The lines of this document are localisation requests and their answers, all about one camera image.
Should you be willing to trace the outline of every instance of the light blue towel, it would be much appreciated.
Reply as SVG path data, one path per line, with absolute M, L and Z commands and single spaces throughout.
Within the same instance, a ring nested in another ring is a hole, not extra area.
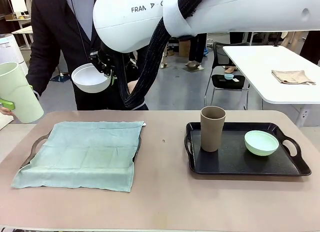
M 61 122 L 21 168 L 12 187 L 98 188 L 130 192 L 144 122 Z

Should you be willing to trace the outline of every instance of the chair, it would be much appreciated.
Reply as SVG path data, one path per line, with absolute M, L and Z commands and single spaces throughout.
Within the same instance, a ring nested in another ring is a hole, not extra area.
M 214 59 L 213 59 L 212 71 L 211 71 L 209 81 L 206 86 L 206 90 L 204 94 L 205 106 L 207 106 L 207 93 L 208 93 L 210 80 L 212 80 L 212 83 L 213 83 L 213 93 L 212 93 L 210 105 L 212 105 L 213 103 L 215 91 L 217 90 L 242 91 L 245 85 L 246 78 L 243 75 L 234 76 L 234 79 L 238 79 L 239 82 L 235 82 L 234 80 L 226 80 L 224 75 L 220 75 L 220 74 L 213 75 L 214 69 L 218 66 L 235 66 L 231 61 L 231 59 L 226 54 L 226 52 L 223 50 L 224 46 L 249 46 L 249 43 L 248 42 L 235 43 L 235 44 L 227 44 L 227 43 L 219 43 L 219 42 L 213 43 Z M 249 99 L 249 90 L 247 89 L 245 109 L 248 109 L 248 99 Z

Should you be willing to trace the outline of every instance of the floor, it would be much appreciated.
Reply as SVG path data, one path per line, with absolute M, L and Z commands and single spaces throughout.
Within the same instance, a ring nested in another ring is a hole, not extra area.
M 210 34 L 213 41 L 229 43 L 228 34 Z M 303 46 L 303 40 L 299 41 L 297 53 Z M 29 52 L 23 52 L 25 60 L 30 58 Z M 204 70 L 198 72 L 187 72 L 183 70 L 188 58 L 178 57 L 177 55 L 168 57 L 170 67 L 160 69 L 157 78 L 146 96 L 146 102 L 150 110 L 200 110 L 204 107 L 204 94 L 208 83 L 211 66 L 213 63 L 213 53 L 209 53 L 204 58 Z M 223 74 L 224 69 L 218 67 L 215 74 Z M 211 100 L 213 91 L 212 84 L 208 90 L 208 101 Z M 237 109 L 240 98 L 239 92 L 234 91 L 217 91 L 214 95 L 213 104 L 226 110 Z M 40 98 L 40 103 L 45 111 L 70 111 L 76 110 L 74 93 L 70 81 L 65 83 L 49 82 L 46 91 Z M 252 88 L 249 91 L 249 110 L 261 110 L 262 99 Z M 263 102 L 264 110 L 277 110 L 285 113 L 292 121 L 298 117 L 300 106 L 295 105 L 275 105 Z M 320 126 L 320 106 L 315 105 L 309 115 L 305 126 Z

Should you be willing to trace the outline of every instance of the light green pitcher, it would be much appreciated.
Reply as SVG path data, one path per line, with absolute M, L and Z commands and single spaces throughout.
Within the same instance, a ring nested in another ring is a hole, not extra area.
M 22 123 L 31 123 L 44 115 L 25 74 L 15 62 L 0 64 L 0 107 L 6 107 Z

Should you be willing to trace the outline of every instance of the person's hand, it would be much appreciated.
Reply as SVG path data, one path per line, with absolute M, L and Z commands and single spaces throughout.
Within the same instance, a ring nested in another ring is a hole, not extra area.
M 0 113 L 6 116 L 14 116 L 15 114 L 8 108 L 0 107 Z
M 132 93 L 132 91 L 134 91 L 134 88 L 136 87 L 137 83 L 138 83 L 138 80 L 131 81 L 128 83 L 128 88 L 129 88 L 130 94 Z

